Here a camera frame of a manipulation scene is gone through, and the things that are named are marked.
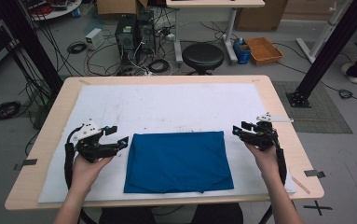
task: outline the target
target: wooden table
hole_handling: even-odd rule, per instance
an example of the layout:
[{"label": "wooden table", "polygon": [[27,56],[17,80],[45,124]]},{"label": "wooden table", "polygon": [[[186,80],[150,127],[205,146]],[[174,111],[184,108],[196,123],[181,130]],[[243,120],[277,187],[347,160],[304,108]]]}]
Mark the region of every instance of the wooden table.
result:
[{"label": "wooden table", "polygon": [[[227,33],[223,35],[223,42],[227,49],[230,64],[237,62],[237,56],[232,48],[230,37],[233,31],[234,20],[238,7],[263,7],[265,2],[263,0],[196,0],[196,1],[172,1],[166,0],[168,7],[178,8],[175,11],[175,60],[178,63],[183,61],[179,22],[181,21],[228,21]],[[222,11],[229,9],[227,17],[219,16],[215,19],[214,15],[222,14]]]},{"label": "wooden table", "polygon": [[[65,80],[55,104],[36,139],[28,160],[37,159],[36,165],[23,166],[21,173],[10,192],[6,209],[45,209],[58,208],[60,203],[39,203],[38,198],[44,186],[51,157],[60,142],[63,128],[76,104],[81,88],[85,85],[144,85],[144,84],[191,84],[191,83],[253,83],[258,91],[263,107],[271,114],[286,116],[281,101],[266,76],[193,76],[193,77],[70,77]],[[286,163],[297,192],[292,199],[317,199],[323,196],[323,187],[316,176],[307,177],[304,171],[312,170],[309,158],[300,144],[292,123],[273,123],[279,132],[279,139],[285,151]],[[220,197],[217,200],[203,198],[191,202],[190,199],[152,200],[139,202],[88,202],[84,206],[130,206],[163,205],[187,203],[228,203],[267,201],[268,197],[242,196]]]}]

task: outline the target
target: floor mat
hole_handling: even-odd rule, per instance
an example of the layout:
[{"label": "floor mat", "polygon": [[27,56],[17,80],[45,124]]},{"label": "floor mat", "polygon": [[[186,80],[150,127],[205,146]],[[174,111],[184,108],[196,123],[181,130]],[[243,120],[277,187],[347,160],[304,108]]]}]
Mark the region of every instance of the floor mat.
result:
[{"label": "floor mat", "polygon": [[289,118],[294,119],[298,133],[352,133],[350,126],[322,85],[317,85],[309,97],[311,108],[291,107],[286,92],[294,92],[300,82],[273,82]]}]

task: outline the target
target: computer tower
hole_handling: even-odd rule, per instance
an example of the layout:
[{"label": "computer tower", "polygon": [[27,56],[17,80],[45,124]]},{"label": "computer tower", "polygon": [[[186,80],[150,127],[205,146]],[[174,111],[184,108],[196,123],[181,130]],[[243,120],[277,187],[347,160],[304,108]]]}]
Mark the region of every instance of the computer tower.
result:
[{"label": "computer tower", "polygon": [[138,27],[144,54],[153,54],[155,52],[155,23],[154,11],[141,11],[138,17]]},{"label": "computer tower", "polygon": [[120,16],[115,31],[122,64],[137,64],[141,55],[140,34],[135,14]]}]

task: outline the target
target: white device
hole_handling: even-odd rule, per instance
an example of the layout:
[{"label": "white device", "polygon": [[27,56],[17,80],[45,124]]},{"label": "white device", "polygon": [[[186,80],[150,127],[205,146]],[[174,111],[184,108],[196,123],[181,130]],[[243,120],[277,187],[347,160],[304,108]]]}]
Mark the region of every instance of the white device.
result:
[{"label": "white device", "polygon": [[100,133],[102,129],[93,121],[89,120],[87,124],[84,124],[82,128],[74,135],[74,140],[79,141],[86,137],[90,137],[94,134]]},{"label": "white device", "polygon": [[278,116],[278,115],[271,115],[268,112],[264,115],[257,117],[256,119],[260,120],[260,121],[266,121],[266,122],[294,122],[293,119],[289,119],[289,118]]},{"label": "white device", "polygon": [[88,35],[85,36],[88,48],[96,50],[104,42],[103,32],[101,29],[95,28]]}]

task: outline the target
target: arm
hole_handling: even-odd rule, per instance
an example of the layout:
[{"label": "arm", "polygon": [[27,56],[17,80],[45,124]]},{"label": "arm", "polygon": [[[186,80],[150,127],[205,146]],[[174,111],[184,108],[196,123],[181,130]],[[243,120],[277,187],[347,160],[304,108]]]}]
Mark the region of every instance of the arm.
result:
[{"label": "arm", "polygon": [[90,163],[83,159],[82,156],[76,156],[73,183],[53,223],[77,223],[82,203],[90,192],[91,185],[96,180],[102,168],[111,160],[112,158],[105,158]]},{"label": "arm", "polygon": [[254,154],[256,164],[268,188],[275,222],[283,224],[303,223],[281,182],[276,148],[273,146],[265,151],[260,151],[247,143],[245,143],[245,146]]}]

